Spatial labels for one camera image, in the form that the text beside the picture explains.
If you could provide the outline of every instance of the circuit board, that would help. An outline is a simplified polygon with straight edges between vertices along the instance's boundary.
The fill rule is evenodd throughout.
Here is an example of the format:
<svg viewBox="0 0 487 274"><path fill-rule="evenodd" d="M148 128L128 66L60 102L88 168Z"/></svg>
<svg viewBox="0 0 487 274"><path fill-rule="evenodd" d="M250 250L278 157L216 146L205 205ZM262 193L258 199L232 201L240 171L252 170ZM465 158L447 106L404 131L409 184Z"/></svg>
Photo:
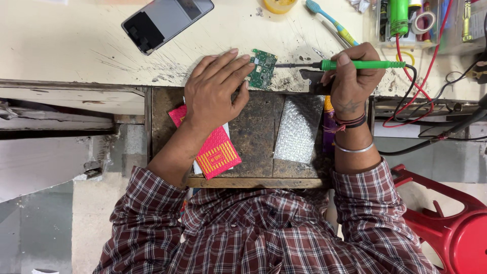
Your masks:
<svg viewBox="0 0 487 274"><path fill-rule="evenodd" d="M253 49L255 57L250 58L251 63L255 63L254 70L248 75L250 77L248 85L255 88L268 90L271 84L272 74L274 73L274 66L277 62L277 56Z"/></svg>

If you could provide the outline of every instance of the man's left hand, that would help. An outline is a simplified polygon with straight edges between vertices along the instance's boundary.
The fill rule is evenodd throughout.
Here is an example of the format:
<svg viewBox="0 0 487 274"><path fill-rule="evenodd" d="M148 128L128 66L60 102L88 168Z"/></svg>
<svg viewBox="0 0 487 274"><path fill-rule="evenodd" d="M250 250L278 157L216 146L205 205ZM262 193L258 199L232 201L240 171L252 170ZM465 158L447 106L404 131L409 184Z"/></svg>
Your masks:
<svg viewBox="0 0 487 274"><path fill-rule="evenodd" d="M222 56L204 57L194 68L184 88L187 114L185 122L192 128L210 134L217 127L240 114L248 102L248 81L240 86L237 97L231 100L238 88L255 67L248 54L232 61L238 54L232 49Z"/></svg>

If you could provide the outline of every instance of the smartphone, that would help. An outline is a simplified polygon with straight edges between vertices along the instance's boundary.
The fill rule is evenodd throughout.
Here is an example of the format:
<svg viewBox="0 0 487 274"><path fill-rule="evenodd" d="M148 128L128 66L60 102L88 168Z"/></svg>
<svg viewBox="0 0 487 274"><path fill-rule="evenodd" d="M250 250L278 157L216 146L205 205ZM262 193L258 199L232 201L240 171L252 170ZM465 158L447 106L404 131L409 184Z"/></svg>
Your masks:
<svg viewBox="0 0 487 274"><path fill-rule="evenodd" d="M122 23L140 52L151 54L214 8L210 0L155 0Z"/></svg>

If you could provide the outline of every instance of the hand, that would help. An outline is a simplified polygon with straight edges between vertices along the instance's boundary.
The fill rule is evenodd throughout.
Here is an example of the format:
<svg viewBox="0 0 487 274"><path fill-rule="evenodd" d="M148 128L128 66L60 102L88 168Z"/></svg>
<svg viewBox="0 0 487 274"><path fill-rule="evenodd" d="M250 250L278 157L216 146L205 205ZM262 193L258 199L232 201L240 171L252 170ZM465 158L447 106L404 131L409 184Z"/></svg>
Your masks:
<svg viewBox="0 0 487 274"><path fill-rule="evenodd" d="M364 104L386 73L385 69L357 71L350 60L380 60L379 54L366 42L346 49L331 58L337 61L337 70L327 71L321 82L326 85L336 73L331 91L331 102L340 120L357 119L364 113Z"/></svg>
<svg viewBox="0 0 487 274"><path fill-rule="evenodd" d="M248 54L232 61L238 51L232 49L220 57L204 57L186 83L187 113L184 121L202 133L210 134L237 117L248 102L248 81L241 83L255 64L249 63ZM239 85L239 94L232 102L230 97Z"/></svg>

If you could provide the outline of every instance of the red and yellow packet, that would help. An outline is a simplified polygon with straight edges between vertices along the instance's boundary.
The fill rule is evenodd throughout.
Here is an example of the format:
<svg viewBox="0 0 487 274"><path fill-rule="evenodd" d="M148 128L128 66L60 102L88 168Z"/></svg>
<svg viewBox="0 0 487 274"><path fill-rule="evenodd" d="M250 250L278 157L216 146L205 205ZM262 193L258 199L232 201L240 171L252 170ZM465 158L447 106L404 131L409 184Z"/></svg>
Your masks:
<svg viewBox="0 0 487 274"><path fill-rule="evenodd" d="M169 112L172 121L179 127L186 116L186 105ZM230 138L223 129L223 126L215 129L206 139L203 147L196 156L196 162L200 166L207 180L215 177L223 171L240 164L237 151L233 147Z"/></svg>

